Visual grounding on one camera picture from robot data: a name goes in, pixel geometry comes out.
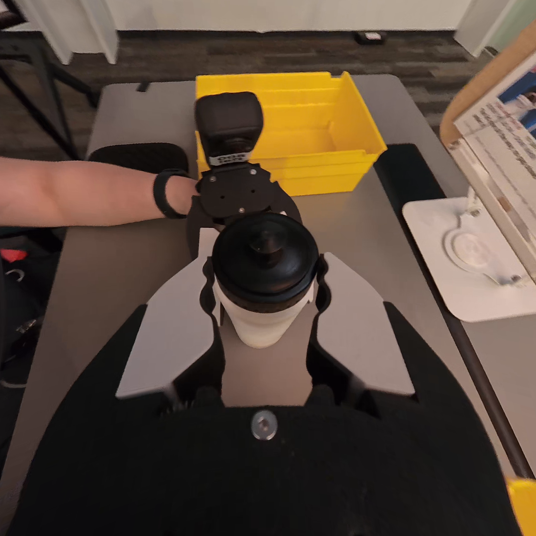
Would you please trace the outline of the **white stand base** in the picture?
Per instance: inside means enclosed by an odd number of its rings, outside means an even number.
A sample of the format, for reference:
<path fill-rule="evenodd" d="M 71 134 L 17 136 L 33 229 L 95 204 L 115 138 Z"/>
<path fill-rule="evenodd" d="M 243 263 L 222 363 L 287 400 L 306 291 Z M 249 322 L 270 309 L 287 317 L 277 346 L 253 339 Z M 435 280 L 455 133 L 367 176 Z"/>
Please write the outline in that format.
<path fill-rule="evenodd" d="M 535 282 L 480 201 L 416 200 L 404 205 L 403 218 L 455 318 L 535 315 Z"/>

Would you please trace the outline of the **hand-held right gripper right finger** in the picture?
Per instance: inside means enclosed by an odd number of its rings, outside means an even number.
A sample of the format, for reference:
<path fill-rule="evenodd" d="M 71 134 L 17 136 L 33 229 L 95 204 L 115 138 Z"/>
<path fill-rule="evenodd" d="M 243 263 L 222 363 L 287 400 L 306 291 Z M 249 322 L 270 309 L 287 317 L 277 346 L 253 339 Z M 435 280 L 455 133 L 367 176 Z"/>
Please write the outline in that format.
<path fill-rule="evenodd" d="M 329 389 L 335 404 L 362 404 L 373 391 L 415 395 L 378 291 L 330 252 L 319 259 L 317 283 L 306 356 L 312 386 Z"/>

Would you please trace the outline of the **printed instruction sheet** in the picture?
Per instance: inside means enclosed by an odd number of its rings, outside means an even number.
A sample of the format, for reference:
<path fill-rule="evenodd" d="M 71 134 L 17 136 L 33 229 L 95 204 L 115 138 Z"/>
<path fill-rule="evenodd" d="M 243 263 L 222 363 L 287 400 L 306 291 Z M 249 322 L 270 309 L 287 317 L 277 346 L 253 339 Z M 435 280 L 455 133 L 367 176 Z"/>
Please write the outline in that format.
<path fill-rule="evenodd" d="M 454 117 L 449 150 L 535 280 L 535 53 Z"/>

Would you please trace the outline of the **person's left hand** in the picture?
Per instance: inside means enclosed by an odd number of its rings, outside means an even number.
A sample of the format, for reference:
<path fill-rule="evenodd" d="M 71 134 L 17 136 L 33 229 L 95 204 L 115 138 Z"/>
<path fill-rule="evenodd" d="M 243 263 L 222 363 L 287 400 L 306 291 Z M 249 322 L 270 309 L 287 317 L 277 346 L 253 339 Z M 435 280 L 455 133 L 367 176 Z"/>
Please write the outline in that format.
<path fill-rule="evenodd" d="M 171 176 L 166 185 L 166 198 L 170 207 L 180 215 L 188 215 L 192 197 L 197 196 L 197 180 L 183 177 Z"/>

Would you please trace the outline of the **dark printed cloth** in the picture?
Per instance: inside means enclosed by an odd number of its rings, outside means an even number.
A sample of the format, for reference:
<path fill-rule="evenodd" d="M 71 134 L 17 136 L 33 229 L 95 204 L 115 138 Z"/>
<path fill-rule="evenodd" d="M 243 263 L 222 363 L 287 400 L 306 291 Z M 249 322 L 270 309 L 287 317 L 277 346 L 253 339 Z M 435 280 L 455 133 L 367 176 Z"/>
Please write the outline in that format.
<path fill-rule="evenodd" d="M 26 386 L 64 244 L 61 228 L 1 227 L 1 249 L 28 252 L 1 258 L 1 387 Z"/>

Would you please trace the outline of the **white plastic bottle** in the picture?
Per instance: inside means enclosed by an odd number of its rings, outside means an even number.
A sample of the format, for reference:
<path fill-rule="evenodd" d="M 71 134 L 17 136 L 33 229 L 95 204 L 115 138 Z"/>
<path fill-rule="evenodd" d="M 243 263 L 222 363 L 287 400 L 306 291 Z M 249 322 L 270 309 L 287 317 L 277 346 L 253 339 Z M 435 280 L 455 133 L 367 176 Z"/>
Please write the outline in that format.
<path fill-rule="evenodd" d="M 307 305 L 303 300 L 304 294 L 299 300 L 292 299 L 291 305 L 278 305 L 275 312 L 258 312 L 235 304 L 224 294 L 218 280 L 216 291 L 238 337 L 245 345 L 257 349 L 278 342 Z"/>

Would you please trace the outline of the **black bottle lid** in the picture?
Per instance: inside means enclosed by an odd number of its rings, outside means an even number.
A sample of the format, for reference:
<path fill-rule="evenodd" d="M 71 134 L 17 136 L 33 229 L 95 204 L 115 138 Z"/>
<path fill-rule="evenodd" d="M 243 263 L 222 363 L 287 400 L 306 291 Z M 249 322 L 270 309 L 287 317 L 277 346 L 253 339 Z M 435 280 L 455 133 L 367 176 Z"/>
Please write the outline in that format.
<path fill-rule="evenodd" d="M 305 297 L 317 273 L 319 251 L 303 224 L 272 212 L 237 219 L 218 236 L 212 266 L 233 304 L 275 313 Z"/>

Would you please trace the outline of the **person's left forearm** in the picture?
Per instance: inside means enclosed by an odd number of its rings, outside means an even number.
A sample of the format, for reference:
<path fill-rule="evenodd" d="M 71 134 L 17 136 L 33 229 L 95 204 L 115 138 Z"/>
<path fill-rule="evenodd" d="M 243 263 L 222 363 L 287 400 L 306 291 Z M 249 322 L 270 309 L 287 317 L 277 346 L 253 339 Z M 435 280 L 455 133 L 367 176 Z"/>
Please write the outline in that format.
<path fill-rule="evenodd" d="M 1 157 L 1 226 L 115 226 L 163 218 L 154 176 L 111 164 Z"/>

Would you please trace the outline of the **yellow plastic bin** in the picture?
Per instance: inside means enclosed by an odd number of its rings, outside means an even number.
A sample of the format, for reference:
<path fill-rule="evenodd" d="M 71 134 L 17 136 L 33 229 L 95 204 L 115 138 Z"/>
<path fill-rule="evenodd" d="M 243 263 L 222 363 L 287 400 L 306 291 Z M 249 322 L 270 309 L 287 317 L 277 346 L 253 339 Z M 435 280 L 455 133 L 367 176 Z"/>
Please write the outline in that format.
<path fill-rule="evenodd" d="M 264 127 L 250 161 L 290 196 L 351 192 L 387 149 L 352 76 L 329 72 L 196 77 L 196 97 L 254 93 Z"/>
<path fill-rule="evenodd" d="M 535 480 L 506 479 L 513 512 L 523 535 L 535 535 Z"/>

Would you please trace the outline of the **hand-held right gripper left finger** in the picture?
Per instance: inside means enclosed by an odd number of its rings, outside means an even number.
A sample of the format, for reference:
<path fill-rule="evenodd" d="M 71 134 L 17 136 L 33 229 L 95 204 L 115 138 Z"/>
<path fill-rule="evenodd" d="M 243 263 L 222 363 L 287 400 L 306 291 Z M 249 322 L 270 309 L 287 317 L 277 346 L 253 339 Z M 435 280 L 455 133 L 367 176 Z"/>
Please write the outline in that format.
<path fill-rule="evenodd" d="M 214 282 L 211 257 L 199 256 L 149 299 L 117 399 L 162 393 L 173 406 L 187 407 L 207 391 L 222 405 L 226 359 Z"/>

